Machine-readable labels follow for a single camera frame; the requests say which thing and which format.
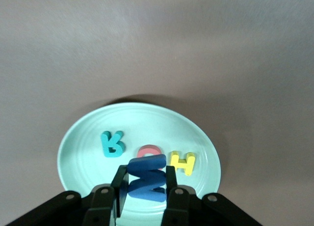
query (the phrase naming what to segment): light green plate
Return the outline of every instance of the light green plate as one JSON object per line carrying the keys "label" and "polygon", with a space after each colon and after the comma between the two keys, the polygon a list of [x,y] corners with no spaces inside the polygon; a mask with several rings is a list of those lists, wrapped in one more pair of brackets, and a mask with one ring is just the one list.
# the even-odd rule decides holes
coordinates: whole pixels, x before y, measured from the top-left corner
{"label": "light green plate", "polygon": [[[122,156],[104,156],[101,133],[123,131],[121,141],[126,150]],[[58,153],[58,172],[66,190],[87,196],[99,184],[111,183],[120,165],[135,158],[140,147],[158,146],[170,164],[171,151],[180,158],[193,152],[196,156],[191,176],[177,170],[179,185],[195,189],[199,198],[217,192],[220,162],[207,135],[192,121],[164,107],[146,103],[118,103],[99,108],[78,120],[64,136]],[[118,226],[159,226],[166,202],[127,197]]]}

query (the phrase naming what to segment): blue letter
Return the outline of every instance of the blue letter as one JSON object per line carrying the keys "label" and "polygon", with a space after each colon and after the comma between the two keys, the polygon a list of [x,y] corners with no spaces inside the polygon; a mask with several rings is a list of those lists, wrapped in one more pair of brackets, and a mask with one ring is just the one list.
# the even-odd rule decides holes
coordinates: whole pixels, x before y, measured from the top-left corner
{"label": "blue letter", "polygon": [[165,201],[165,189],[160,186],[166,183],[165,172],[158,170],[166,166],[166,156],[155,155],[134,158],[128,164],[128,173],[140,179],[130,183],[130,197],[154,201]]}
{"label": "blue letter", "polygon": [[106,157],[119,157],[126,149],[123,142],[120,141],[123,136],[122,131],[117,131],[112,137],[109,131],[105,131],[101,135],[104,155]]}

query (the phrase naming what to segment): gray background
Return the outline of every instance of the gray background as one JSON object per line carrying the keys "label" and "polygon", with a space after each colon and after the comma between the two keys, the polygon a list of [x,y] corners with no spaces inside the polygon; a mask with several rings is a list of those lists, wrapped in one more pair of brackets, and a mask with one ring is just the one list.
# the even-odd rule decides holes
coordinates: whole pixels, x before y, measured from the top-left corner
{"label": "gray background", "polygon": [[65,132],[119,98],[198,124],[263,225],[312,225],[313,2],[0,0],[0,225],[63,191]]}

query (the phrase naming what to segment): plate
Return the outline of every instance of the plate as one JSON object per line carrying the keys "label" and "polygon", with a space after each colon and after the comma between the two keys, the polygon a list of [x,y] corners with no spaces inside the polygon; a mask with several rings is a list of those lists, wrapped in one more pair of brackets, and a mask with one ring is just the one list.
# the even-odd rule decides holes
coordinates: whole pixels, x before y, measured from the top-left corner
{"label": "plate", "polygon": [[[101,134],[122,131],[125,151],[119,157],[104,155]],[[220,162],[210,139],[191,120],[170,109],[146,103],[118,103],[94,110],[79,119],[64,136],[57,158],[58,173],[65,190],[87,196],[99,184],[111,183],[120,165],[136,158],[140,147],[152,144],[160,148],[170,165],[172,151],[180,159],[193,152],[196,159],[191,176],[177,169],[179,185],[195,189],[198,198],[217,192]],[[118,226],[159,226],[166,202],[127,196]]]}

